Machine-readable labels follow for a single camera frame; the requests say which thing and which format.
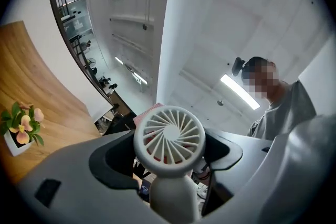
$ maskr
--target fan center hub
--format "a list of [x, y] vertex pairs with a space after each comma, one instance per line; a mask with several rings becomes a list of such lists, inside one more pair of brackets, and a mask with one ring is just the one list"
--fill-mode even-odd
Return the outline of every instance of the fan center hub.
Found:
[[163, 135], [168, 140], [176, 140], [180, 136], [180, 129], [176, 125], [167, 125], [163, 129]]

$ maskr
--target pink checkered cloth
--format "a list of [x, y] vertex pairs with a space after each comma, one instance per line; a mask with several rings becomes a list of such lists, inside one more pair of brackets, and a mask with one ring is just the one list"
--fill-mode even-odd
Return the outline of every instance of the pink checkered cloth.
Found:
[[136, 116], [133, 121], [136, 125], [136, 127], [138, 127], [138, 125], [140, 124], [140, 122], [142, 121], [142, 119], [148, 114], [148, 112], [150, 112], [152, 109], [156, 109], [159, 108], [160, 106], [164, 106], [161, 103], [157, 103], [154, 106], [152, 106], [150, 109], [146, 110], [145, 112], [141, 113], [140, 115]]

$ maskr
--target potted plant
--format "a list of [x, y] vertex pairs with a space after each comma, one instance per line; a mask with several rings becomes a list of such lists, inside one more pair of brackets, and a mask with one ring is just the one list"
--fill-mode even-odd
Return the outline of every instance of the potted plant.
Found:
[[13, 156], [17, 156], [30, 148], [33, 141], [44, 145], [38, 135], [44, 115], [41, 109], [34, 109], [32, 104], [25, 105], [15, 102], [12, 114], [8, 110], [1, 113], [0, 133]]

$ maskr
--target square pot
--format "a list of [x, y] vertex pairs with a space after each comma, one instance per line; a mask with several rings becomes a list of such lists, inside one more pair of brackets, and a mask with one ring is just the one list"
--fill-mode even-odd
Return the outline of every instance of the square pot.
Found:
[[17, 156], [21, 154], [22, 152], [26, 151], [27, 149], [30, 148], [31, 144], [33, 143], [31, 141], [28, 144], [22, 145], [21, 147], [17, 147], [9, 131], [5, 133], [4, 138], [9, 148], [9, 151], [11, 152], [13, 156]]

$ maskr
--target desk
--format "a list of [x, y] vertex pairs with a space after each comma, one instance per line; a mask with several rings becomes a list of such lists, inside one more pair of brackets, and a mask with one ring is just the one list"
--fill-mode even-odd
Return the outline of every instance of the desk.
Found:
[[86, 106], [43, 62], [23, 22], [0, 27], [0, 69], [0, 110], [10, 110], [15, 101], [33, 103], [45, 116], [45, 128], [39, 133], [45, 146], [33, 143], [26, 152], [12, 157], [0, 137], [0, 161], [12, 183], [52, 152], [100, 137]]

